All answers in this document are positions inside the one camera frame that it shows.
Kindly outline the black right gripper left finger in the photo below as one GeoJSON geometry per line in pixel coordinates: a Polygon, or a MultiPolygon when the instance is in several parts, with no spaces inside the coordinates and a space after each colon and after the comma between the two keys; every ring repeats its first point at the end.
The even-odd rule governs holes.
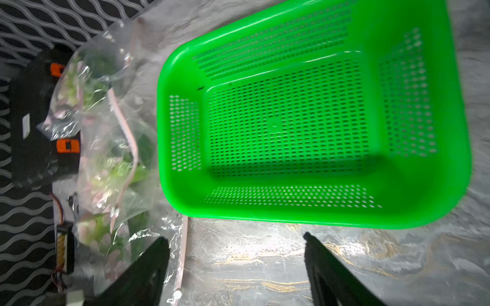
{"type": "Polygon", "coordinates": [[[102,294],[86,305],[159,305],[170,258],[168,240],[150,247],[102,294]]]}

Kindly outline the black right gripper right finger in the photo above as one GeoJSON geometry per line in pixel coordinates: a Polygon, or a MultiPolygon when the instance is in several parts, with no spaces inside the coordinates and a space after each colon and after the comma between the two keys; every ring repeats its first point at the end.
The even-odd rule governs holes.
{"type": "Polygon", "coordinates": [[[305,233],[304,261],[314,305],[384,305],[310,233],[305,233]]]}

